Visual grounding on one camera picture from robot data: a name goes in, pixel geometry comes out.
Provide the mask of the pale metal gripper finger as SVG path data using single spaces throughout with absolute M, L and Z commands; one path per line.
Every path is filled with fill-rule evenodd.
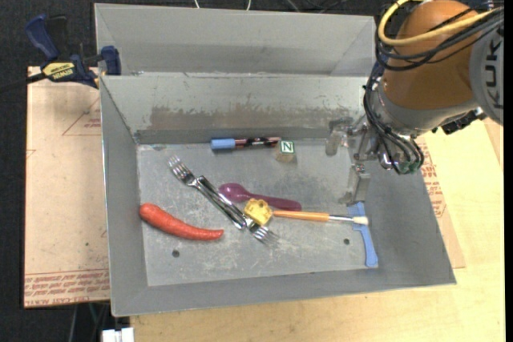
M 345 193 L 339 199 L 339 203 L 352 204 L 366 199 L 366 193 L 370 185 L 370 173 L 362 163 L 351 166 L 348 184 Z
M 346 136 L 346 119 L 338 119 L 329 123 L 329 135 L 325 141 L 325 153 L 327 155 L 336 155 L 338 148 Z

